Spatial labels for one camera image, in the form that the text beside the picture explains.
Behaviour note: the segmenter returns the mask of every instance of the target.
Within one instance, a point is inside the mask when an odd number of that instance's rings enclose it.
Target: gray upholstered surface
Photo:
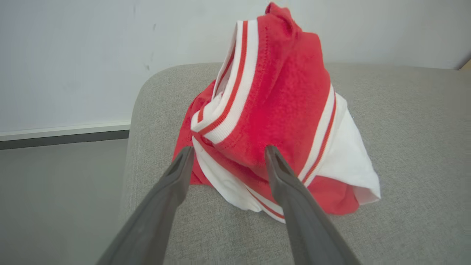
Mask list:
[[[189,104],[219,66],[170,68],[143,86],[132,115],[122,220],[170,163]],[[365,264],[469,261],[465,134],[471,72],[357,64],[328,64],[327,69],[380,176],[380,202],[331,216],[359,259]],[[283,224],[264,213],[239,210],[204,186],[190,187],[177,210],[166,257],[292,263]]]

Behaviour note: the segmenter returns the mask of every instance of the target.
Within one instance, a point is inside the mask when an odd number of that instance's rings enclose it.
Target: red fabric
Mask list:
[[[183,147],[193,145],[191,137],[194,136],[221,166],[275,202],[268,184],[264,149],[267,145],[276,146],[294,172],[300,173],[307,161],[331,81],[324,68],[319,37],[303,32],[287,8],[271,3],[266,14],[257,21],[259,48],[255,75],[235,129],[218,144],[211,143],[204,135],[221,121],[199,133],[190,130],[192,116],[211,101],[213,89],[216,89],[213,81],[190,105],[174,157]],[[243,65],[241,62],[239,71],[243,70]],[[201,111],[198,121],[202,119]],[[197,161],[190,184],[211,186]],[[316,176],[308,189],[327,213],[342,215],[358,208],[353,187],[345,183]]]

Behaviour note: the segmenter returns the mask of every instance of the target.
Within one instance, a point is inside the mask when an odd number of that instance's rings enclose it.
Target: striped trim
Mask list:
[[[240,63],[239,69],[237,71],[237,78],[235,79],[234,88],[232,89],[229,101],[227,102],[222,115],[219,116],[215,121],[213,121],[208,126],[204,127],[199,131],[201,135],[205,135],[210,131],[214,130],[217,126],[219,126],[229,114],[229,110],[236,99],[237,91],[239,90],[240,81],[242,80],[242,74],[244,73],[244,66],[245,66],[245,57],[247,55],[247,21],[244,21],[243,31],[242,31],[242,54],[240,56]]]
[[[306,160],[303,169],[298,175],[298,179],[303,182],[306,187],[314,179],[315,174],[313,173],[317,172],[317,166],[319,165],[320,159],[323,156],[326,147],[326,141],[329,139],[329,134],[335,117],[336,107],[335,91],[331,85],[329,95],[327,96],[327,101],[325,102],[324,110],[322,112],[321,118],[319,119],[319,124],[317,125],[311,151],[309,152],[308,159]]]
[[[222,76],[221,76],[220,81],[216,82],[214,84],[213,97],[212,98],[214,98],[214,96],[216,96],[219,93],[219,87],[221,86],[221,83],[223,82],[223,80],[225,80],[224,78],[227,77],[226,76],[227,71],[229,70],[229,68],[231,68],[232,61],[234,60],[234,52],[235,52],[235,47],[232,48],[231,57],[229,58],[229,62],[227,63],[226,67],[224,68],[224,72],[222,72]]]
[[[332,114],[330,116],[330,121],[329,121],[329,126],[327,127],[327,131],[325,132],[324,139],[322,140],[321,150],[319,151],[319,155],[317,156],[316,161],[314,162],[314,164],[312,165],[312,167],[309,169],[308,173],[306,174],[306,176],[302,180],[302,183],[305,184],[305,185],[306,185],[306,182],[307,182],[308,178],[311,176],[314,169],[317,168],[317,166],[319,165],[319,162],[321,161],[322,156],[324,155],[325,146],[327,144],[327,140],[329,139],[330,131],[332,129],[332,124],[333,124],[333,120],[334,120],[334,117],[335,117],[336,105],[337,105],[337,101],[334,100],[333,108],[332,108]]]
[[[247,185],[245,185],[245,186],[247,187],[247,190],[249,191],[249,193],[258,202],[260,208],[264,212],[266,212],[269,216],[271,216],[275,220],[278,220],[282,223],[285,222],[284,215],[283,215],[283,209],[281,208],[281,206],[279,206],[278,204],[275,204],[275,203],[271,202],[270,200],[266,199],[262,195],[258,194],[256,191],[249,188]]]
[[[205,111],[203,115],[200,110],[195,113],[191,122],[192,131],[215,144],[223,141],[234,130],[252,87],[257,65],[259,43],[257,20],[238,21],[235,35],[235,44],[231,49],[233,52],[227,57],[219,72],[213,89],[213,100],[205,106],[211,111],[208,111],[208,115]],[[228,72],[230,75],[226,87],[222,89],[224,77]]]

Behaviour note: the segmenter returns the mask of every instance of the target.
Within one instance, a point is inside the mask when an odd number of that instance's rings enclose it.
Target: fabric fold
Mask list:
[[[224,63],[185,116],[175,148],[196,150],[191,184],[230,204],[284,222],[271,196],[264,149],[275,145],[330,214],[378,200],[378,176],[324,67],[319,37],[286,8],[238,21]]]

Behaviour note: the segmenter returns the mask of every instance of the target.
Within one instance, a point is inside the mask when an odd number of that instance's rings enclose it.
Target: white wall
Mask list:
[[[326,61],[455,68],[470,0],[291,0]],[[126,122],[165,68],[222,61],[236,20],[265,0],[2,0],[0,132]]]

